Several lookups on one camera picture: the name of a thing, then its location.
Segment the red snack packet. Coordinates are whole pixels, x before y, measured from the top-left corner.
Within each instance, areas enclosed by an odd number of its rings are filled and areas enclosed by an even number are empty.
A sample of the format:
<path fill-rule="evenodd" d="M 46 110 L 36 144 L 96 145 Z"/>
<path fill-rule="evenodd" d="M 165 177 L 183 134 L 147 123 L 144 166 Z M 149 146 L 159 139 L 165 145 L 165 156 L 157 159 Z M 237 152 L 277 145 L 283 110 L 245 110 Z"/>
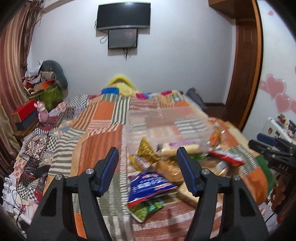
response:
<path fill-rule="evenodd" d="M 239 154 L 234 154 L 231 152 L 226 152 L 224 150 L 214 150 L 209 151 L 208 154 L 216 159 L 221 159 L 222 161 L 232 165 L 232 166 L 243 166 L 245 164 L 243 158 Z"/>

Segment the gold wrapped snack packet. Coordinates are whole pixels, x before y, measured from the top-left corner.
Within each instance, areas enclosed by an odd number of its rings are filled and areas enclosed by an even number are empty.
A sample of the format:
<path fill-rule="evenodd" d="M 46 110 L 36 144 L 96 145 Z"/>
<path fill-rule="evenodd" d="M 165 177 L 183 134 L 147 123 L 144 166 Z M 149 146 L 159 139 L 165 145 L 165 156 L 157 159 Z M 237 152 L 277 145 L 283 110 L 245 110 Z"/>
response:
<path fill-rule="evenodd" d="M 146 159 L 150 163 L 156 163 L 161 160 L 161 157 L 158 156 L 150 146 L 149 142 L 142 138 L 138 147 L 137 155 Z"/>

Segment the brown wooden wall cabinet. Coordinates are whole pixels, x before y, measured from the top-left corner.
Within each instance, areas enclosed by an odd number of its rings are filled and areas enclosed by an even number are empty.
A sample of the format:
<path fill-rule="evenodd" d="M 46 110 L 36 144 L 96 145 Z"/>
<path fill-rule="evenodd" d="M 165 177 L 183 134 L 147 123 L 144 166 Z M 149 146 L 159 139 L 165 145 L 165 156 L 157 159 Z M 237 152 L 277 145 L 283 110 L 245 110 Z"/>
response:
<path fill-rule="evenodd" d="M 208 0 L 211 8 L 231 19 L 250 19 L 255 17 L 251 0 Z"/>

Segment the pink heart wall stickers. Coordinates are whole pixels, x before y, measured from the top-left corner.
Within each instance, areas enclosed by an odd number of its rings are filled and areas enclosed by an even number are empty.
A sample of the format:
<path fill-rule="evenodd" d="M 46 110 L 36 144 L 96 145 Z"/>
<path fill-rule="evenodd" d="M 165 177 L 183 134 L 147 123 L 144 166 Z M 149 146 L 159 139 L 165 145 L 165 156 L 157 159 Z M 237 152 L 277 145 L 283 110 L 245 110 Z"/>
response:
<path fill-rule="evenodd" d="M 285 80 L 276 78 L 273 74 L 266 75 L 264 80 L 260 81 L 259 89 L 266 92 L 270 99 L 274 101 L 278 113 L 292 111 L 295 113 L 295 98 L 289 96 Z"/>

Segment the grey bag on bed edge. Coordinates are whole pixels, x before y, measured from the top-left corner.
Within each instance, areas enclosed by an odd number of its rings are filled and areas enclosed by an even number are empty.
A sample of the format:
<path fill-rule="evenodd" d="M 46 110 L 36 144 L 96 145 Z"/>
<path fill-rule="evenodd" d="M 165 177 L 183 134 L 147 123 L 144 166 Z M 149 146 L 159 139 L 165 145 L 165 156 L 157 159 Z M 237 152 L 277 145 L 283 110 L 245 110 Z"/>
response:
<path fill-rule="evenodd" d="M 207 107 L 206 104 L 203 102 L 201 96 L 199 95 L 198 91 L 195 88 L 190 88 L 186 92 L 186 96 L 188 96 L 195 104 L 197 104 L 202 111 L 206 112 Z"/>

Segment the clear plastic storage bin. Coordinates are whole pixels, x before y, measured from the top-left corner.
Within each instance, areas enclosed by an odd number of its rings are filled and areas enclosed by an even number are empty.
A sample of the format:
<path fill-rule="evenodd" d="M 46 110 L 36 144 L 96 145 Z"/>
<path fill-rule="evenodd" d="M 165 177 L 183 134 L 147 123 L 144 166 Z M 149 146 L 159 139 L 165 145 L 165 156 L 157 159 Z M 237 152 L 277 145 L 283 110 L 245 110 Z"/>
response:
<path fill-rule="evenodd" d="M 126 116 L 128 155 L 137 153 L 145 139 L 154 153 L 171 156 L 173 149 L 184 147 L 188 154 L 207 153 L 214 126 L 195 106 L 129 110 Z"/>

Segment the colourful pillow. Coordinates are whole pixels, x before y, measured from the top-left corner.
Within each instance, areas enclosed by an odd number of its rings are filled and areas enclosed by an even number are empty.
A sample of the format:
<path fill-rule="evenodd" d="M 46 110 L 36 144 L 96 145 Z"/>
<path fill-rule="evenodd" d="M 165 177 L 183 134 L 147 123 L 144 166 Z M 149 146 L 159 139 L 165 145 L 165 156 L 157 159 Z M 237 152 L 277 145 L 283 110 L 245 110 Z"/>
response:
<path fill-rule="evenodd" d="M 115 94 L 127 97 L 135 97 L 138 99 L 151 98 L 149 94 L 140 92 L 124 82 L 118 82 L 108 85 L 106 88 L 101 90 L 100 94 Z"/>

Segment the pink rabbit plush toy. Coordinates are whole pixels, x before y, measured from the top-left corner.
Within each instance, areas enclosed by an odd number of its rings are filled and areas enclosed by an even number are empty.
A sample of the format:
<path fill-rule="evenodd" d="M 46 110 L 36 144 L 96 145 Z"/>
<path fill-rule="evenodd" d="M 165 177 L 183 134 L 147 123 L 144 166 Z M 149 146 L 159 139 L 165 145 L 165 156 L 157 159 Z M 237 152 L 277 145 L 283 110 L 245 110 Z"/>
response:
<path fill-rule="evenodd" d="M 45 126 L 47 121 L 48 121 L 48 117 L 49 117 L 49 114 L 48 114 L 48 111 L 45 107 L 45 104 L 41 101 L 37 101 L 35 104 L 34 104 L 34 107 L 37 109 L 38 111 L 38 119 L 39 119 L 39 122 Z"/>

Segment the grey plush pillow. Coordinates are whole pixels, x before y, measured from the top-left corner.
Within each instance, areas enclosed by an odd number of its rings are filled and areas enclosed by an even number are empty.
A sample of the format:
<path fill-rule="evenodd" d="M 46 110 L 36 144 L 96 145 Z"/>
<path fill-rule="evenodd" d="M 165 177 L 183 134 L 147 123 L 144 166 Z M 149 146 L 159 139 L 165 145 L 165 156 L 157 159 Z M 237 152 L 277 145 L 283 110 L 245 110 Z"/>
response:
<path fill-rule="evenodd" d="M 68 82 L 67 82 L 66 76 L 64 74 L 64 71 L 63 71 L 61 65 L 58 62 L 56 62 L 54 60 L 43 61 L 43 63 L 41 64 L 41 67 L 40 67 L 40 71 L 54 72 L 54 74 L 56 76 L 56 80 L 59 83 L 59 86 L 62 89 L 68 88 Z"/>

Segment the green peas snack bag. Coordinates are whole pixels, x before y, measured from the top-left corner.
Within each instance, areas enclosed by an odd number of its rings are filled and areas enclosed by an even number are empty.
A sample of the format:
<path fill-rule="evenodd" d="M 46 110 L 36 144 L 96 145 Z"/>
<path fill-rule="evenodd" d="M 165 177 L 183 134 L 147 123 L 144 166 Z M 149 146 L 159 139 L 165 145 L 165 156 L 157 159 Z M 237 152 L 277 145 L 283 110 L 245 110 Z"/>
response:
<path fill-rule="evenodd" d="M 127 211 L 137 222 L 142 223 L 150 214 L 162 209 L 163 206 L 164 201 L 157 197 L 141 202 L 134 207 L 128 207 Z"/>

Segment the striped pink curtain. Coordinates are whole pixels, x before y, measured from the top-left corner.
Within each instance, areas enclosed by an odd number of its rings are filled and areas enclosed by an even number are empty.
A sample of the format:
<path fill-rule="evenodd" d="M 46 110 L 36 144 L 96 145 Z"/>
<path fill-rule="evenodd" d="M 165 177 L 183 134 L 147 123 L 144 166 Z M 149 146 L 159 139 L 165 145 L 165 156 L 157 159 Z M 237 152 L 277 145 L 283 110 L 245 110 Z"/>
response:
<path fill-rule="evenodd" d="M 24 104 L 27 94 L 22 77 L 42 1 L 25 1 L 1 31 L 1 177 L 5 176 L 17 156 L 20 145 L 13 136 L 16 126 L 12 112 Z"/>

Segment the small black wall monitor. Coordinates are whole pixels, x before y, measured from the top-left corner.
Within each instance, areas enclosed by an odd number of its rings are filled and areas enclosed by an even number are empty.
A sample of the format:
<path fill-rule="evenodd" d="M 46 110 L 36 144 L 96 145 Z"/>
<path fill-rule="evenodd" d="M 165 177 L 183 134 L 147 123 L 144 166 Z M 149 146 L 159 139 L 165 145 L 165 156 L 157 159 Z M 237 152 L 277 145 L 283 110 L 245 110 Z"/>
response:
<path fill-rule="evenodd" d="M 108 32 L 108 49 L 137 48 L 138 29 L 113 29 Z"/>

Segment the red box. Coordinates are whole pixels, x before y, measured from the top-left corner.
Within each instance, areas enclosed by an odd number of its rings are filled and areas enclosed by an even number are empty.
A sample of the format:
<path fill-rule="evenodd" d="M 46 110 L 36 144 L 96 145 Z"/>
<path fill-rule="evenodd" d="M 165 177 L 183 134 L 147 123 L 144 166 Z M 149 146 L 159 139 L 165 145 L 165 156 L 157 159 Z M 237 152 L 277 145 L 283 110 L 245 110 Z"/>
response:
<path fill-rule="evenodd" d="M 36 110 L 35 104 L 36 104 L 36 100 L 35 99 L 31 99 L 31 100 L 25 102 L 19 108 L 17 108 L 11 114 L 12 119 L 13 119 L 13 122 L 14 123 L 20 123 L 25 118 L 27 118 L 29 114 L 31 114 L 33 111 Z"/>

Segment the dark blue box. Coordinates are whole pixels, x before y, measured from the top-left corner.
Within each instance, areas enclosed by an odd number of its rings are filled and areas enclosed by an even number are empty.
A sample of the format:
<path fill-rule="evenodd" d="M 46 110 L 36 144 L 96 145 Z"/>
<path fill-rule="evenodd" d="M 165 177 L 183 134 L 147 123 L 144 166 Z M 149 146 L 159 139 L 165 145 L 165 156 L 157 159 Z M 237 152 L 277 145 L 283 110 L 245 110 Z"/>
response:
<path fill-rule="evenodd" d="M 31 114 L 29 114 L 23 121 L 20 123 L 15 123 L 16 129 L 18 131 L 24 131 L 30 127 L 38 119 L 38 111 L 34 110 Z"/>

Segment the patchwork orange striped bedspread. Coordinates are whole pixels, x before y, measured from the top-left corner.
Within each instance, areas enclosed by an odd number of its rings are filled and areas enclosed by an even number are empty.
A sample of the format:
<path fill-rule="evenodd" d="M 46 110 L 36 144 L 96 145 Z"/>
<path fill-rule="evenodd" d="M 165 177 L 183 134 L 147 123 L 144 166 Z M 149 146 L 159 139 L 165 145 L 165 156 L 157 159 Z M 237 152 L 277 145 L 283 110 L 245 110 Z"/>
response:
<path fill-rule="evenodd" d="M 127 153 L 126 116 L 129 110 L 186 106 L 200 109 L 177 91 L 167 95 L 155 94 L 149 99 L 115 94 L 78 95 L 62 102 L 50 111 L 48 126 L 37 127 L 25 137 L 15 169 L 5 179 L 5 209 L 17 220 L 32 220 L 54 175 L 79 175 L 93 167 L 111 147 L 116 147 L 119 163 L 115 176 L 109 191 L 98 202 L 112 238 L 183 240 L 198 200 L 185 188 L 173 157 L 164 157 L 153 165 L 178 186 L 173 194 L 164 196 L 163 208 L 149 215 L 143 223 L 137 222 L 125 209 L 130 178 L 139 173 L 133 165 L 137 153 L 130 156 Z M 203 161 L 202 166 L 222 176 L 239 174 L 256 203 L 263 203 L 273 186 L 271 171 L 263 163 L 263 158 L 247 147 L 246 139 L 236 127 L 217 118 L 208 118 L 214 126 L 210 145 L 214 138 L 218 138 L 218 149 L 239 154 L 245 164 L 231 167 L 209 159 Z"/>

